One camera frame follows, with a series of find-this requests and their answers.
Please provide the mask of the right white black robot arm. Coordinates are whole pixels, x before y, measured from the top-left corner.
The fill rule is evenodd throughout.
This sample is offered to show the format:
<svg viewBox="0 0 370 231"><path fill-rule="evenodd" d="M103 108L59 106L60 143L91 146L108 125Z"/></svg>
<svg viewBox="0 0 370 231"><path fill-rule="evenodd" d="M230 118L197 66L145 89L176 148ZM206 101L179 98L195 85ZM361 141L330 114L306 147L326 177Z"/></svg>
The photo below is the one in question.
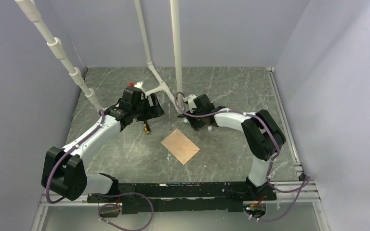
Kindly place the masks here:
<svg viewBox="0 0 370 231"><path fill-rule="evenodd" d="M257 200L268 186L269 167L286 142L286 137L267 110L245 113L224 106L214 106L206 94L189 95L189 110L185 116L194 130L204 126L231 128L244 133L253 154L251 171L247 176L246 193Z"/></svg>

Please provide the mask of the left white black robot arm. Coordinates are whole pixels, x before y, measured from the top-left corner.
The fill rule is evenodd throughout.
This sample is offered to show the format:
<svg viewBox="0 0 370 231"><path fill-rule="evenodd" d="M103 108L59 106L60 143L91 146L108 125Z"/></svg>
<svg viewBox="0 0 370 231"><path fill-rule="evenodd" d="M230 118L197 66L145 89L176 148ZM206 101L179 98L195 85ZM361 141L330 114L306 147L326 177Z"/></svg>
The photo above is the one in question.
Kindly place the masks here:
<svg viewBox="0 0 370 231"><path fill-rule="evenodd" d="M127 86L116 104L98 111L100 118L86 132L62 148L47 151L41 178L47 201L74 201L83 194L100 194L107 202L115 201L119 181L105 173L88 174L86 165L132 122L146 124L164 113L155 93L147 95L137 86Z"/></svg>

